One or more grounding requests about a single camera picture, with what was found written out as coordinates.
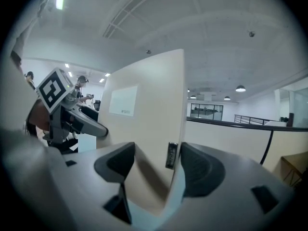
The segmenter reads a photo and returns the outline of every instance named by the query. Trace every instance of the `railing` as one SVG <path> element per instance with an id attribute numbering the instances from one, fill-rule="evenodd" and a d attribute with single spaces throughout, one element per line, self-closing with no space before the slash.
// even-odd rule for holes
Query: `railing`
<path id="1" fill-rule="evenodd" d="M 273 120 L 262 119 L 262 118 L 252 117 L 252 116 L 234 115 L 234 122 L 235 123 L 264 125 L 269 121 L 273 121 Z"/>

